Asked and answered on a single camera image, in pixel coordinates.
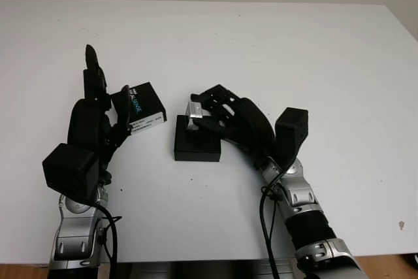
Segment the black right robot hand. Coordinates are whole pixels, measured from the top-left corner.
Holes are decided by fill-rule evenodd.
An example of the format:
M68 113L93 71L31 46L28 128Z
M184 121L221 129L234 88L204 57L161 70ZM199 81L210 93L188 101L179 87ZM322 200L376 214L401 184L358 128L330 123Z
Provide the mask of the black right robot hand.
M252 100L237 96L221 84L200 94L192 93L191 100L210 113L194 120L198 126L243 150L256 165L271 155L275 141L272 126Z

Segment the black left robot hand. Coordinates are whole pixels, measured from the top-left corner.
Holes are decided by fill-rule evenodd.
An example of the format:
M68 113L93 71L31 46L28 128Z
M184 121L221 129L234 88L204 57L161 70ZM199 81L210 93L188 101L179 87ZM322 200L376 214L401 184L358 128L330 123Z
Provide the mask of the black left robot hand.
M92 151L98 158L98 183L109 185L107 171L115 151L131 135L131 97L125 85L115 95L107 92L105 74L92 45L85 50L84 98L71 112L67 143Z

